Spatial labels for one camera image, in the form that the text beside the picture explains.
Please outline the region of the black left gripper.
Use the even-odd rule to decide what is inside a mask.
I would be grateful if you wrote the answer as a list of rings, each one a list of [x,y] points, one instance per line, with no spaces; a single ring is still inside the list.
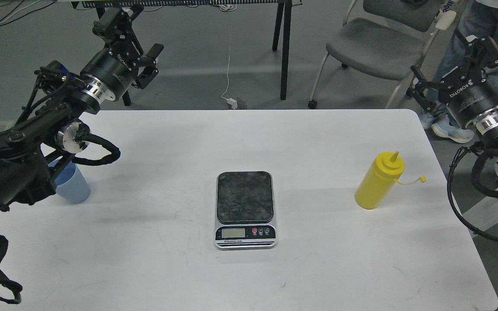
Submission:
[[[117,101],[121,98],[128,102],[128,89],[131,86],[143,90],[158,75],[156,65],[164,46],[155,43],[148,53],[142,55],[144,51],[132,28],[133,20],[143,9],[141,5],[134,5],[126,10],[111,7],[99,20],[93,22],[93,34],[105,42],[106,48],[85,65],[80,77],[85,83],[81,92],[96,102]],[[137,59],[130,66],[121,56],[135,56]]]

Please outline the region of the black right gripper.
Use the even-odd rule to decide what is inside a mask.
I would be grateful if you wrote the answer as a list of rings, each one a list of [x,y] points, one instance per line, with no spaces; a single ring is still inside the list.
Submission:
[[[460,85],[446,81],[427,81],[417,66],[411,66],[413,83],[407,89],[407,96],[414,98],[423,112],[439,115],[447,111],[462,129],[493,130],[498,127],[498,90],[487,79],[474,82],[472,77],[486,76],[498,71],[498,44],[490,36],[465,37],[464,56],[465,79]],[[441,102],[428,100],[426,90],[441,90]]]

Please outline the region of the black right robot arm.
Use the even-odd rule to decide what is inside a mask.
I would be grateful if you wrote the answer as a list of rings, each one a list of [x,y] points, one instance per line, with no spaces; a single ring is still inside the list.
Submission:
[[[491,37],[464,37],[462,63],[446,73],[439,82],[427,81],[417,66],[411,66],[415,81],[406,92],[424,111],[437,112],[445,105],[457,124],[475,128],[481,139],[471,147],[461,147],[449,167],[447,193],[451,208],[460,222],[474,234],[498,243],[498,238],[475,227],[457,210],[451,184],[459,162],[469,153],[476,156],[471,171],[473,187],[487,197],[498,199],[498,89],[488,73],[498,69],[498,46]]]

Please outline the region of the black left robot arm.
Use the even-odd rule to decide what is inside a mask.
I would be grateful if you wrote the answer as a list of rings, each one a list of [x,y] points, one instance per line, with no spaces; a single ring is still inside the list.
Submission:
[[[97,114],[104,101],[132,104],[128,89],[146,88],[158,75],[156,64],[163,51],[155,43],[144,52],[132,28],[144,11],[144,2],[109,1],[93,24],[93,33],[105,45],[80,73],[52,61],[35,72],[28,104],[11,128],[0,132],[0,211],[12,203],[33,205],[57,192],[57,176],[67,165],[101,166],[115,162],[118,147],[92,134],[81,114]],[[8,250],[0,235],[0,264]],[[21,302],[22,286],[0,269],[0,285],[13,294],[0,296],[9,305]]]

